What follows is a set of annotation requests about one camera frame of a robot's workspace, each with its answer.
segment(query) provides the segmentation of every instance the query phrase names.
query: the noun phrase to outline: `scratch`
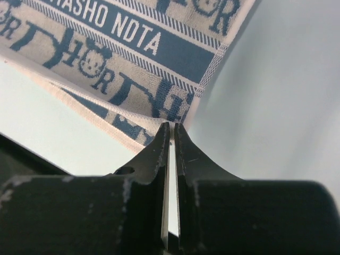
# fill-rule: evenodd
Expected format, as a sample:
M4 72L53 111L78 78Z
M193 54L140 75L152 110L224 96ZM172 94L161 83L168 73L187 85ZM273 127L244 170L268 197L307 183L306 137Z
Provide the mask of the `scratch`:
M190 162L193 162L193 161L196 161L196 160L199 160L199 158L192 159L192 160L188 161L187 163L190 163Z
M125 179L123 183L123 201L124 204L130 199L132 181L130 179Z
M73 176L66 176L62 179L63 182L71 182L74 179Z
M17 187L25 182L30 182L32 180L32 176L15 176L12 178L12 183L14 187Z
M200 195L199 195L199 191L198 191L198 183L197 182L193 182L193 191L194 191L194 197L195 197L195 205L196 207L200 206Z
M0 210L2 208L2 202L8 202L12 199L11 195L13 194L13 190L6 190L6 192L0 197Z

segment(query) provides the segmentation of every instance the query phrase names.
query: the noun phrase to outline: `woven towel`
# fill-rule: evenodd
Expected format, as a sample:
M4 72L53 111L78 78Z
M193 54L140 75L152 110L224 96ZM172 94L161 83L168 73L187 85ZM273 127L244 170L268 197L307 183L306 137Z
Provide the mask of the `woven towel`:
M189 127L255 0L0 0L0 54L138 152Z

